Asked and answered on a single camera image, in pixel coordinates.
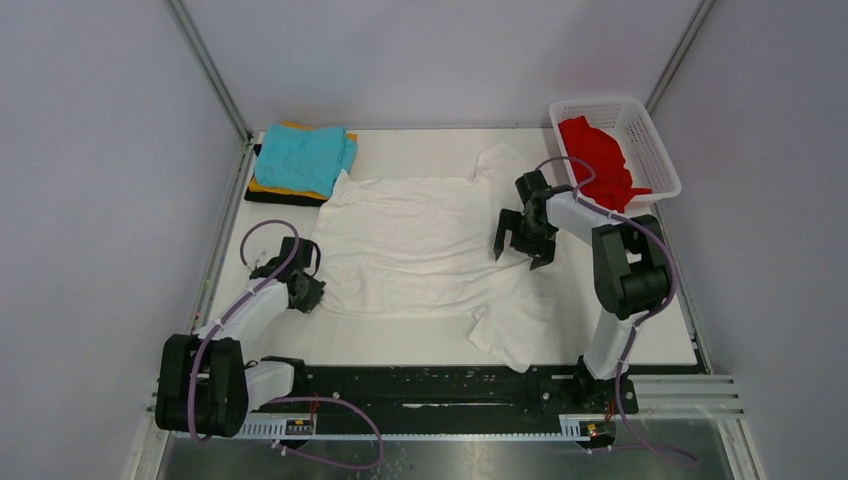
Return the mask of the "white t shirt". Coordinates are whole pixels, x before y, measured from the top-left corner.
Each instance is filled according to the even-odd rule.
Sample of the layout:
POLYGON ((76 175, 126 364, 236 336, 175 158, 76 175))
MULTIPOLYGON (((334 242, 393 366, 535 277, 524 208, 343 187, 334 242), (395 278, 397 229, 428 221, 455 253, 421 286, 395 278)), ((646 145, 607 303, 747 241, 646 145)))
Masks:
POLYGON ((514 371, 536 357, 556 299, 528 257, 493 250, 499 215, 517 210, 528 170, 512 146, 482 152, 468 177, 354 180, 320 208, 322 306, 371 318, 467 315, 468 341, 514 371))

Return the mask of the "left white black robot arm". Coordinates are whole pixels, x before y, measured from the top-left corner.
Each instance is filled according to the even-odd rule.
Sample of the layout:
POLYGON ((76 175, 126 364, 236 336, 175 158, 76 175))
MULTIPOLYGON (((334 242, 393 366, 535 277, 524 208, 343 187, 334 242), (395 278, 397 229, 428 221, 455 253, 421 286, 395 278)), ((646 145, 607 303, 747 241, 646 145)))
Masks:
POLYGON ((320 262, 317 243, 284 238, 278 255, 251 272, 246 289, 219 318, 165 342, 154 409, 160 429, 233 437, 250 412, 273 399, 288 411, 307 404, 304 361, 261 357, 256 344, 283 313, 309 313, 320 303, 320 262))

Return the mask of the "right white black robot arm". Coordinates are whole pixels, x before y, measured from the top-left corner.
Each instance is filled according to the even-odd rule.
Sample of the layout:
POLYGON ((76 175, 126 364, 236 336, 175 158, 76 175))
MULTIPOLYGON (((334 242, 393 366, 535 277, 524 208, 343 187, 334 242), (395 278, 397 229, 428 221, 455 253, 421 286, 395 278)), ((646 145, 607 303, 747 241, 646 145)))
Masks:
POLYGON ((597 412, 622 393, 640 327, 668 306, 677 289, 659 221, 607 210, 575 188, 549 185, 539 170, 521 175, 515 186, 522 208, 500 212, 496 256, 511 247, 530 258, 531 269, 547 266, 555 259, 559 231, 591 248, 601 311, 590 346, 578 359, 571 395, 583 410, 597 412))

